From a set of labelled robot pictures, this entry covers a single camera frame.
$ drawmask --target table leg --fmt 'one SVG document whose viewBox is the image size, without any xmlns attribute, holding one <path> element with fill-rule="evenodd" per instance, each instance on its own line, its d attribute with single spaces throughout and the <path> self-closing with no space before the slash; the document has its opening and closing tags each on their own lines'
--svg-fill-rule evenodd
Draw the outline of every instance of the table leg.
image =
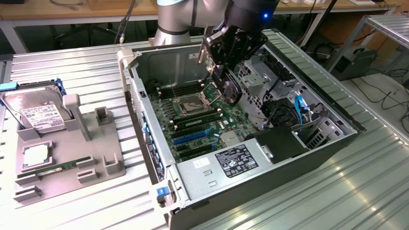
<svg viewBox="0 0 409 230">
<path fill-rule="evenodd" d="M 312 26 L 309 27 L 308 31 L 306 31 L 306 35 L 302 39 L 302 42 L 301 42 L 301 45 L 300 47 L 305 46 L 310 36 L 313 35 L 313 32 L 314 32 L 314 29 L 321 21 L 321 18 L 324 16 L 324 13 L 317 13 L 316 17 L 314 17 L 314 20 L 313 20 L 313 23 L 312 23 Z"/>
<path fill-rule="evenodd" d="M 396 6 L 390 7 L 389 10 L 385 12 L 385 15 L 386 15 L 386 14 L 393 14 L 396 8 L 397 8 Z M 366 46 L 366 45 L 368 45 L 368 43 L 370 42 L 370 40 L 372 40 L 372 38 L 373 38 L 374 35 L 376 35 L 376 33 L 373 33 L 372 35 L 369 35 L 369 36 L 364 39 L 364 41 L 361 42 L 361 46 Z"/>
<path fill-rule="evenodd" d="M 24 42 L 15 30 L 15 24 L 12 21 L 0 21 L 0 29 L 5 35 L 8 43 L 11 44 L 16 54 L 28 53 Z"/>
</svg>

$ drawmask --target warning label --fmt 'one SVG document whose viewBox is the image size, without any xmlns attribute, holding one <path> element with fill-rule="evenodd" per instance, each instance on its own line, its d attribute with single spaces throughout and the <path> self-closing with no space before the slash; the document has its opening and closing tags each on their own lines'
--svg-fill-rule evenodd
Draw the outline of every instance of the warning label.
<svg viewBox="0 0 409 230">
<path fill-rule="evenodd" d="M 36 130 L 64 124 L 64 120 L 55 104 L 21 109 L 21 113 Z"/>
<path fill-rule="evenodd" d="M 245 145 L 216 153 L 216 158 L 229 178 L 258 167 Z"/>
</svg>

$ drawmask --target wooden table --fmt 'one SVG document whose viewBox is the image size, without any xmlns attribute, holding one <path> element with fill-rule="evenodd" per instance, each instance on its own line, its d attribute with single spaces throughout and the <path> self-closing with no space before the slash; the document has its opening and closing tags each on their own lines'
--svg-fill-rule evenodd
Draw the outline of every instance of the wooden table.
<svg viewBox="0 0 409 230">
<path fill-rule="evenodd" d="M 396 0 L 386 0 L 389 11 L 392 13 L 398 6 Z M 64 0 L 64 2 L 77 2 L 77 0 Z M 324 11 L 330 0 L 324 4 L 317 4 L 312 13 L 317 13 L 310 29 L 302 40 L 304 45 L 310 37 L 310 34 L 322 18 Z M 131 21 L 144 21 L 157 19 L 157 4 L 156 0 L 136 0 L 136 8 L 133 9 Z M 88 5 L 77 6 L 75 11 L 67 7 L 53 5 L 49 0 L 25 0 L 24 4 L 0 5 L 0 29 L 12 45 L 16 53 L 27 53 L 24 43 L 16 33 L 15 28 L 19 26 L 36 25 L 59 25 L 59 24 L 80 24 L 80 23 L 107 23 L 119 22 L 127 12 L 127 9 L 120 10 L 99 10 L 92 11 Z M 309 13 L 312 5 L 305 3 L 288 4 L 278 3 L 274 14 L 301 14 Z M 332 12 L 352 12 L 352 11 L 377 11 L 378 5 L 357 6 L 348 0 L 338 0 Z"/>
</svg>

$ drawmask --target gray parts tray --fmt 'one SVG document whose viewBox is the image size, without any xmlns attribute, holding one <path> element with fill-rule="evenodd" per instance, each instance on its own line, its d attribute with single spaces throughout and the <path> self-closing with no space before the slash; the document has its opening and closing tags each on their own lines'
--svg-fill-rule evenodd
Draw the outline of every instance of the gray parts tray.
<svg viewBox="0 0 409 230">
<path fill-rule="evenodd" d="M 84 140 L 79 128 L 43 134 L 41 138 L 27 141 L 19 137 L 15 200 L 23 206 L 125 174 L 112 112 L 103 110 L 101 115 L 108 118 L 104 122 L 97 121 L 95 112 L 83 115 L 91 141 Z M 44 143 L 49 145 L 52 162 L 27 171 L 27 167 L 23 168 L 24 148 Z"/>
</svg>

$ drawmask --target metal table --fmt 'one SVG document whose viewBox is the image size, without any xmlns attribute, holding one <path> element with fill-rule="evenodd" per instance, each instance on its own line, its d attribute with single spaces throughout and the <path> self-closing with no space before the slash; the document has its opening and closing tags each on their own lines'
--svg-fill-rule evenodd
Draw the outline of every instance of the metal table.
<svg viewBox="0 0 409 230">
<path fill-rule="evenodd" d="M 341 50 L 328 61 L 326 69 L 329 71 L 333 70 L 341 59 L 341 56 L 344 55 L 344 52 L 349 48 L 353 40 L 366 25 L 370 26 L 376 31 L 380 31 L 382 34 L 385 34 L 402 47 L 409 49 L 409 16 L 402 14 L 364 16 L 354 30 L 352 31 L 352 34 L 348 37 Z"/>
<path fill-rule="evenodd" d="M 404 229 L 409 227 L 409 143 L 336 78 L 274 32 L 272 43 L 362 123 L 368 132 L 314 171 L 235 208 L 195 229 Z M 148 46 L 147 42 L 124 46 Z M 4 121 L 0 146 L 0 229 L 165 229 L 148 196 L 149 179 L 125 101 L 121 96 L 119 45 L 15 55 L 11 80 L 59 76 L 81 96 L 81 112 L 107 106 L 115 114 L 125 176 L 15 209 L 7 168 L 13 161 L 12 119 Z"/>
</svg>

